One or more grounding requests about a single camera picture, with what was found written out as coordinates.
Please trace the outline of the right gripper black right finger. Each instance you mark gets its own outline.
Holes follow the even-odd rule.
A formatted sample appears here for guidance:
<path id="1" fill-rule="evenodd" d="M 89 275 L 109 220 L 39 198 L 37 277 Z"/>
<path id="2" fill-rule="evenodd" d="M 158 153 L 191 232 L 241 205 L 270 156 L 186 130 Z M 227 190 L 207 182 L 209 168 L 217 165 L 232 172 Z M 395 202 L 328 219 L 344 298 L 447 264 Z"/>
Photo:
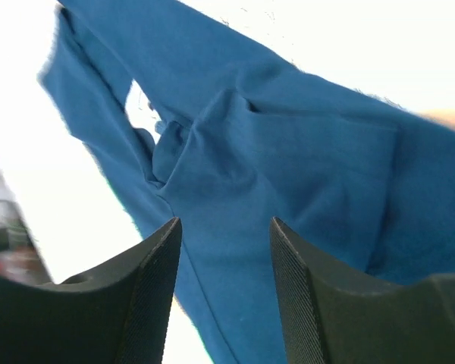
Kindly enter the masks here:
<path id="1" fill-rule="evenodd" d="M 374 278 L 270 225 L 290 363 L 455 363 L 455 274 L 412 285 Z"/>

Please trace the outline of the blue t shirt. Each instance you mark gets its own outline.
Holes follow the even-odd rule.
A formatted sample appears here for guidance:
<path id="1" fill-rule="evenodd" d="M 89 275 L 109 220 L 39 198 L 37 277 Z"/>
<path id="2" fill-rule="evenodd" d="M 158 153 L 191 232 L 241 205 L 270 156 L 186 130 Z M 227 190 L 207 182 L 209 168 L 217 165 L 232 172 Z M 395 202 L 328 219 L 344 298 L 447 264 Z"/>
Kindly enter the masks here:
<path id="1" fill-rule="evenodd" d="M 63 1 L 42 78 L 216 363 L 283 363 L 268 226 L 375 277 L 455 273 L 455 130 L 306 74 L 178 1 Z"/>

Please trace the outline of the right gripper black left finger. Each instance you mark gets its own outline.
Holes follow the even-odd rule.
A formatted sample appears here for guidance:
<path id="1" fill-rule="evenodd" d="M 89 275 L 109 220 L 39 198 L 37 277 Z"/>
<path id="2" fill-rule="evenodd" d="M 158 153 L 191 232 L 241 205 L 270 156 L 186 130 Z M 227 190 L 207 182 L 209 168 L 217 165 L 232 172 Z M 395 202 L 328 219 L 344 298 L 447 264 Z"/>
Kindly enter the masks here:
<path id="1" fill-rule="evenodd" d="M 172 218 L 63 284 L 0 275 L 0 363 L 160 363 L 180 245 Z"/>

